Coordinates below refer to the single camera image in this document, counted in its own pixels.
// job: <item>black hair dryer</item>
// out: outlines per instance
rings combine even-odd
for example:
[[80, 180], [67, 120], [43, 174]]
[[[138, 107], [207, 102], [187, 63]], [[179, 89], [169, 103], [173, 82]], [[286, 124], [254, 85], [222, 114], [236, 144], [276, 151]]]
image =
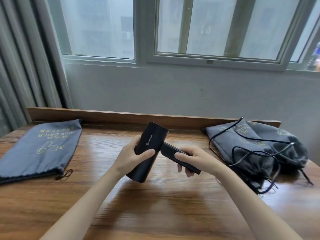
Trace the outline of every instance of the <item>black hair dryer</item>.
[[165, 139], [169, 133], [169, 130], [149, 121], [148, 125], [144, 129], [139, 144], [135, 147], [134, 152], [137, 155], [140, 155], [141, 153], [145, 152], [149, 149], [154, 149], [155, 154], [150, 157], [149, 159], [143, 161], [138, 166], [134, 168], [130, 173], [127, 174], [127, 176], [132, 179], [133, 181], [137, 181], [139, 183], [143, 183], [146, 181], [148, 174], [158, 156], [159, 151], [161, 151], [162, 155], [171, 159], [172, 161], [182, 165], [183, 167], [186, 167], [190, 171], [200, 174], [201, 171], [197, 169], [196, 167], [192, 166], [189, 163], [179, 161], [174, 157], [174, 154], [176, 152], [184, 153], [178, 148], [175, 148], [174, 146], [168, 144], [165, 142]]

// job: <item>forearm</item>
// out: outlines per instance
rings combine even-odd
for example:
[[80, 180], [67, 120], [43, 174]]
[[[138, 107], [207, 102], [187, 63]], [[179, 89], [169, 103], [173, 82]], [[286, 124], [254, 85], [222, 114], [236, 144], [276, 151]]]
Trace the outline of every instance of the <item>forearm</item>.
[[112, 169], [108, 170], [99, 181], [46, 232], [41, 240], [83, 239], [101, 204], [120, 178], [116, 171]]
[[302, 239], [230, 168], [223, 167], [216, 176], [238, 207], [257, 240]]

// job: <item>hand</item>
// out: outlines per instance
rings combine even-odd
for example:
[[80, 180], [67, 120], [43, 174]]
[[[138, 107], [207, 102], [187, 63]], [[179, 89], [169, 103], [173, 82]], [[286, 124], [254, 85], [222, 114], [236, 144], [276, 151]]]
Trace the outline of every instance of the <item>hand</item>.
[[[180, 150], [189, 153], [192, 156], [177, 152], [174, 154], [174, 157], [180, 161], [195, 166], [201, 171], [216, 175], [222, 168], [226, 167], [226, 165], [224, 165], [221, 161], [215, 159], [213, 156], [209, 155], [204, 150], [195, 145], [182, 147], [180, 148]], [[178, 165], [178, 172], [180, 173], [181, 171], [182, 166]], [[188, 169], [186, 169], [186, 175], [187, 177], [192, 177], [194, 175], [194, 172], [190, 172]]]
[[141, 136], [135, 136], [133, 140], [125, 145], [113, 163], [111, 169], [115, 170], [120, 177], [130, 173], [139, 163], [152, 157], [156, 151], [150, 149], [140, 155], [134, 153], [134, 148], [138, 144]]

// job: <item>drawstring bag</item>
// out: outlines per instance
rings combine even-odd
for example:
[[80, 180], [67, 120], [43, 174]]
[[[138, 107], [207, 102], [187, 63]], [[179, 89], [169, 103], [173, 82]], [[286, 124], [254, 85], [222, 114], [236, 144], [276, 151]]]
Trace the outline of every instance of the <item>drawstring bag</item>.
[[[210, 148], [212, 141], [222, 157], [211, 148], [214, 153], [223, 159], [255, 193], [264, 194], [272, 189], [283, 167], [290, 164], [293, 168], [300, 169], [304, 166], [307, 151], [296, 137], [289, 137], [288, 132], [286, 132], [287, 138], [281, 140], [283, 138], [274, 134], [280, 131], [277, 128], [255, 122], [247, 123], [242, 119], [243, 117], [237, 122], [207, 127], [203, 131], [210, 137]], [[271, 184], [261, 191], [265, 180]]]
[[69, 177], [64, 170], [73, 156], [81, 120], [39, 124], [31, 128], [0, 160], [0, 184], [51, 175]]

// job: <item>wooden table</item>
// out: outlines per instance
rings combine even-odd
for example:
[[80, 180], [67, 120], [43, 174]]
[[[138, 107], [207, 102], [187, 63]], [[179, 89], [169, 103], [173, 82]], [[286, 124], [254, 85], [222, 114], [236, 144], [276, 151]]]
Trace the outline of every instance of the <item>wooden table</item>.
[[[110, 168], [118, 153], [151, 119], [170, 130], [166, 141], [176, 147], [208, 149], [199, 128], [226, 119], [29, 109], [33, 121], [83, 118], [83, 130], [67, 169], [69, 179], [32, 179], [0, 186], [0, 239], [39, 239]], [[279, 126], [278, 121], [262, 123]], [[0, 139], [2, 156], [32, 125]], [[282, 177], [279, 189], [264, 200], [304, 239], [320, 238], [320, 169], [309, 161], [303, 177]], [[248, 225], [214, 176], [192, 178], [177, 172], [159, 154], [147, 181], [122, 178], [101, 206], [85, 239], [254, 239]]]

